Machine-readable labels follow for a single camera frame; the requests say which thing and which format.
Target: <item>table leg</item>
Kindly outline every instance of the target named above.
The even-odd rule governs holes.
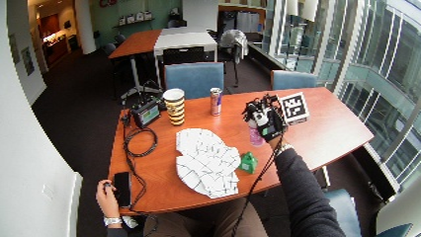
[[[135,93],[141,93],[146,90],[146,92],[154,92],[154,93],[159,93],[162,92],[160,90],[160,82],[158,79],[158,84],[159,84],[159,89],[155,88],[150,88],[142,86],[141,84],[141,77],[138,74],[138,66],[137,66],[137,59],[135,59],[135,55],[131,56],[131,64],[133,64],[133,72],[134,72],[134,80],[135,80],[135,88],[133,88],[123,96],[122,99],[125,100],[127,97],[133,96]]]
[[[156,69],[158,69],[158,84],[159,84],[159,87],[160,87],[160,75],[159,75],[159,57],[158,55],[155,54],[155,57],[156,57]]]

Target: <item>soda can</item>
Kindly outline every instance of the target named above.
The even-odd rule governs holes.
[[[211,89],[211,115],[222,114],[223,90],[220,88]]]

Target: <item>yellow cup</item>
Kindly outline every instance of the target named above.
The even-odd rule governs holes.
[[[182,89],[170,89],[163,93],[170,121],[172,125],[184,124],[184,91]]]

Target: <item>cup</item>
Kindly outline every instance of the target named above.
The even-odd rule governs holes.
[[[256,147],[264,145],[264,138],[260,135],[259,125],[254,120],[250,120],[251,144]]]
[[[182,89],[170,89],[163,93],[167,112],[172,125],[184,124],[184,91]]]

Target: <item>pants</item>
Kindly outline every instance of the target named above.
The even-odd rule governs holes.
[[[158,214],[155,215],[156,218],[150,217],[147,220],[145,236],[231,237],[246,202],[246,198],[239,198],[186,211]],[[251,203],[236,236],[267,236],[260,216]]]

